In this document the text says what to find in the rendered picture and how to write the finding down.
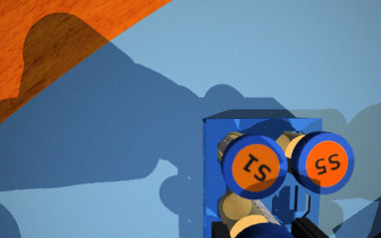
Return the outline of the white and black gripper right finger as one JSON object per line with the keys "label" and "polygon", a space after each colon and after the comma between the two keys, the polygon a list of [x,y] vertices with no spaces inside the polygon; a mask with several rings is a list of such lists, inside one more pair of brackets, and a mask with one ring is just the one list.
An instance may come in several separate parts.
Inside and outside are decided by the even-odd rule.
{"label": "white and black gripper right finger", "polygon": [[329,238],[307,217],[297,217],[293,220],[291,233],[295,238]]}

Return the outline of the blue tube rack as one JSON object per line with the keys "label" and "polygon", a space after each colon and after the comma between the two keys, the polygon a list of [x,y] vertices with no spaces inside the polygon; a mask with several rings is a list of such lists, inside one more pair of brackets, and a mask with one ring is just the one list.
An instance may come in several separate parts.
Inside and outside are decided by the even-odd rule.
{"label": "blue tube rack", "polygon": [[[303,133],[322,131],[322,118],[203,118],[203,238],[211,238],[212,221],[221,221],[218,202],[230,189],[221,173],[217,144],[229,132],[260,134],[277,141],[285,131]],[[306,212],[307,194],[309,209]],[[297,217],[307,217],[318,226],[320,194],[301,187],[288,172],[283,184],[275,193],[259,200],[290,232],[292,224],[290,222]]]}

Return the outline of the light blue bench mat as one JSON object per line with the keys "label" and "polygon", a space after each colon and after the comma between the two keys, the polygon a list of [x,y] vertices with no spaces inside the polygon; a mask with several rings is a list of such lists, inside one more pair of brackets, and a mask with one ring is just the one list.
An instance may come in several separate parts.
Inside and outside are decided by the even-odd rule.
{"label": "light blue bench mat", "polygon": [[203,238],[203,118],[322,118],[329,238],[381,233],[381,0],[172,0],[0,124],[0,238]]}

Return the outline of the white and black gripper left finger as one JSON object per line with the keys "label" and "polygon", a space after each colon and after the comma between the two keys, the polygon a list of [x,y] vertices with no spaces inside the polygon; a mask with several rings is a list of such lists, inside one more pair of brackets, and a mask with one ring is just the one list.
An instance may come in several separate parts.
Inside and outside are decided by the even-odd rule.
{"label": "white and black gripper left finger", "polygon": [[222,221],[212,221],[211,238],[231,238],[227,224]]}

